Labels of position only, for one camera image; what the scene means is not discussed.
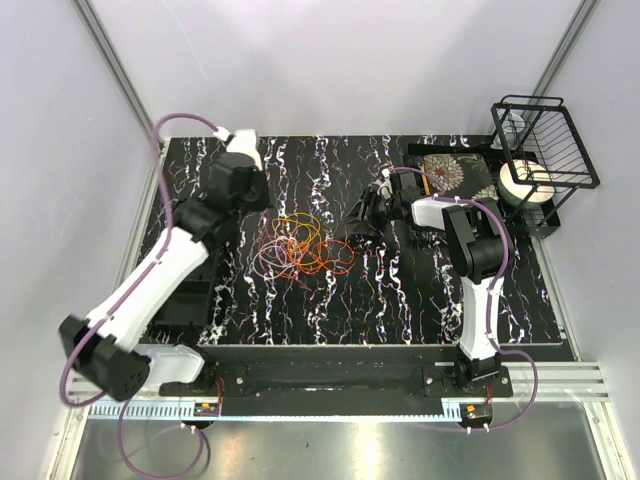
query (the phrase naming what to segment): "tangled rope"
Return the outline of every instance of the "tangled rope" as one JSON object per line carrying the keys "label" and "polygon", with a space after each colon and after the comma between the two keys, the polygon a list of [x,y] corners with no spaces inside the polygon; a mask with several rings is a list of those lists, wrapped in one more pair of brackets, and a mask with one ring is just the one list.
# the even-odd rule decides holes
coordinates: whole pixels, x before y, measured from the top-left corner
{"label": "tangled rope", "polygon": [[353,249],[342,240],[323,240],[322,225],[313,215],[295,212],[274,219],[271,227],[273,233],[263,236],[252,261],[253,270],[265,280],[287,278],[299,281],[301,273],[313,275],[322,270],[345,275],[353,268]]}

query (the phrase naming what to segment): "wire basket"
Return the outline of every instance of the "wire basket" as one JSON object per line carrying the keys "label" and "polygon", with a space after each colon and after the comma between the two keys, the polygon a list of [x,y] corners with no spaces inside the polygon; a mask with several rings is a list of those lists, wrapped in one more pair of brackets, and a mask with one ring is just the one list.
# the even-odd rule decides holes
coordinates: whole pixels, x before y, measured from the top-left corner
{"label": "wire basket", "polygon": [[492,148],[502,150],[513,183],[529,187],[517,206],[503,202],[512,233],[549,235],[560,226],[558,209],[576,190],[600,185],[563,103],[559,97],[508,95],[491,107]]}

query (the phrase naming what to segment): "bowl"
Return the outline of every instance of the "bowl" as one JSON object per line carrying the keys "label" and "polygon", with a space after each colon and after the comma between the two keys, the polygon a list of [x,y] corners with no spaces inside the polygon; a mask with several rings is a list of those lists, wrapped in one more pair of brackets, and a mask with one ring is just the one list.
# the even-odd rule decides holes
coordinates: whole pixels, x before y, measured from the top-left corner
{"label": "bowl", "polygon": [[[535,162],[529,160],[515,160],[513,162],[518,178],[521,180],[540,180],[541,182],[550,182],[551,177],[547,170]],[[511,170],[508,164],[504,164],[500,168],[500,177],[498,178],[498,195],[507,204],[517,207],[520,202],[529,194],[531,189],[535,189],[532,185],[520,185],[513,181]],[[522,205],[522,208],[537,208],[545,202],[551,200],[555,190],[550,186],[539,186],[533,195]]]}

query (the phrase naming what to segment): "black marble table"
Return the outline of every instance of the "black marble table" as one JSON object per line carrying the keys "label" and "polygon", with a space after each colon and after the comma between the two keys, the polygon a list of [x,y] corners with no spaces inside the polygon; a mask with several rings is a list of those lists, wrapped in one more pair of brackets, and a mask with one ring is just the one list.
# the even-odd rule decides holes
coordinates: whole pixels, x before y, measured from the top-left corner
{"label": "black marble table", "polygon": [[[268,219],[247,216],[237,249],[225,254],[208,326],[152,325],[151,343],[185,333],[200,345],[217,344],[441,344],[462,329],[462,286],[435,232],[393,225],[379,240],[355,241],[356,261],[347,275],[263,280],[251,267],[260,232],[271,219],[294,211],[321,219],[328,238],[344,238],[341,218],[381,167],[402,165],[408,143],[474,145],[483,137],[344,136],[261,139],[274,208]],[[210,164],[221,152],[213,138],[173,138],[164,163],[174,205],[206,187]],[[159,197],[150,214],[141,254],[163,228]],[[560,333],[532,243],[514,239],[516,252],[500,302],[501,343],[559,343]]]}

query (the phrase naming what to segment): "gray wall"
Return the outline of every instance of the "gray wall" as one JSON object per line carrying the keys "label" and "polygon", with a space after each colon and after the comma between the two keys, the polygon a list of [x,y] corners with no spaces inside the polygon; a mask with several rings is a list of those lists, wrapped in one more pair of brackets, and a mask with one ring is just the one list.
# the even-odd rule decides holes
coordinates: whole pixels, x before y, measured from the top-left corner
{"label": "gray wall", "polygon": [[114,286],[150,160],[69,1],[0,2],[0,478],[39,479],[57,327]]}
{"label": "gray wall", "polygon": [[152,118],[330,135],[487,133],[493,102],[533,90],[579,0],[92,3]]}
{"label": "gray wall", "polygon": [[640,3],[602,2],[551,93],[564,96],[602,185],[546,240],[582,356],[600,362],[640,471]]}

